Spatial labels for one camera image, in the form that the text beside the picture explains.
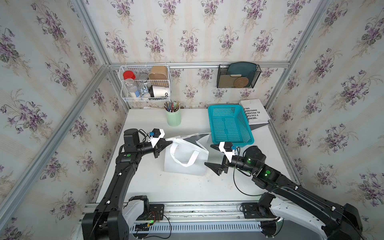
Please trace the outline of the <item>white insulated delivery bag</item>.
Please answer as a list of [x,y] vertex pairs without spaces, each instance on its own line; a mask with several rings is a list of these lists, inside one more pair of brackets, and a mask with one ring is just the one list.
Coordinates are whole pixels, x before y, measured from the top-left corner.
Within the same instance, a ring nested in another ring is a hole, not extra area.
[[164,171],[167,173],[204,176],[209,151],[205,148],[209,133],[168,138],[172,144],[166,148]]

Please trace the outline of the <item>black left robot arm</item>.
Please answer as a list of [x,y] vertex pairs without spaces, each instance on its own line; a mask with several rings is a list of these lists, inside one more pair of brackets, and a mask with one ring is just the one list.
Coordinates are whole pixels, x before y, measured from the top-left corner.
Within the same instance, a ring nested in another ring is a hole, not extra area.
[[142,157],[152,154],[157,158],[172,142],[165,140],[162,129],[153,129],[144,135],[144,141],[140,141],[140,133],[138,129],[124,132],[124,144],[119,149],[109,187],[94,212],[85,214],[82,220],[85,240],[127,240],[137,218],[149,212],[147,196],[132,197],[127,205],[124,199]]

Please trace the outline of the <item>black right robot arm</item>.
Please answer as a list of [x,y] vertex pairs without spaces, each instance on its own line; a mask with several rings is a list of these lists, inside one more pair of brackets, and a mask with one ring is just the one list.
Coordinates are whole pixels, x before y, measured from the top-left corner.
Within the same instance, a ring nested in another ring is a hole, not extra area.
[[221,164],[206,163],[209,169],[219,176],[234,168],[265,190],[257,202],[257,213],[263,218],[292,221],[325,240],[363,239],[363,225],[356,207],[341,206],[291,181],[265,163],[267,157],[257,146],[247,148],[241,156],[231,142],[212,144],[211,148],[224,156]]

